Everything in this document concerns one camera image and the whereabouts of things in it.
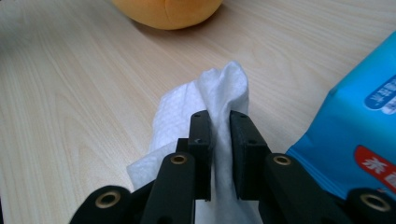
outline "orange plush toy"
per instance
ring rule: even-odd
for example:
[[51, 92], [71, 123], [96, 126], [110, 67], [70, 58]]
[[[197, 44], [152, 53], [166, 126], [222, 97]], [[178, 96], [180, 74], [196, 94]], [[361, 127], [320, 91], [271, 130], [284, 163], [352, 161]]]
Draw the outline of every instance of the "orange plush toy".
[[209, 18], [222, 0], [113, 0], [126, 16], [157, 29], [176, 30]]

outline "blue plastic packaging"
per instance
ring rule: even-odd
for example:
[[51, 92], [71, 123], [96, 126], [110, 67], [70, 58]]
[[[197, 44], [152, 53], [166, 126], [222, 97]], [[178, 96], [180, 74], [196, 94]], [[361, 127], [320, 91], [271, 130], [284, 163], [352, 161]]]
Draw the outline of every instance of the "blue plastic packaging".
[[365, 187], [396, 199], [396, 32], [329, 92], [287, 154], [338, 197]]

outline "wooden table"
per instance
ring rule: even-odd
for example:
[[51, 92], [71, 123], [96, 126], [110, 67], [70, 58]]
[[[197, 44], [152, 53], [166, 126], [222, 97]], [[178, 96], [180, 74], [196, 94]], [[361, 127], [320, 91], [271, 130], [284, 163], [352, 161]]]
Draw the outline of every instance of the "wooden table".
[[110, 0], [0, 1], [0, 197], [6, 223], [67, 223], [149, 148], [167, 91], [237, 60], [273, 151], [396, 30], [392, 0], [224, 0], [208, 21], [155, 30]]

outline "light wood grain surface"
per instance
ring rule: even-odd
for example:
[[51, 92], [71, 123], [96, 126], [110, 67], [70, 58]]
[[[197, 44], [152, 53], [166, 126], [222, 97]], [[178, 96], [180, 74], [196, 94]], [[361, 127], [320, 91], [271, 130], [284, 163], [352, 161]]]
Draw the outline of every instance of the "light wood grain surface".
[[161, 31], [110, 0], [0, 1], [0, 197], [6, 223], [68, 223], [94, 190], [133, 186], [167, 91], [237, 60], [273, 151], [304, 134], [328, 90], [396, 30], [394, 0], [224, 0]]

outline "tissue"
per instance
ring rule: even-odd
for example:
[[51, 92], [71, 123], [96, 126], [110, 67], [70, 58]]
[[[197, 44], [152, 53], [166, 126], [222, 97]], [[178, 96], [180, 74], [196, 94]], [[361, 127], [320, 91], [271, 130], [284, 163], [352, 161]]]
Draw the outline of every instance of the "tissue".
[[258, 203], [238, 201], [233, 186], [230, 111], [248, 113], [248, 78], [237, 62], [205, 71], [163, 96], [154, 117], [148, 155], [127, 167], [134, 188], [156, 178], [163, 158], [175, 152], [177, 139], [189, 136], [191, 115], [201, 110], [209, 112], [215, 147], [212, 201], [196, 202], [195, 223], [260, 223]]

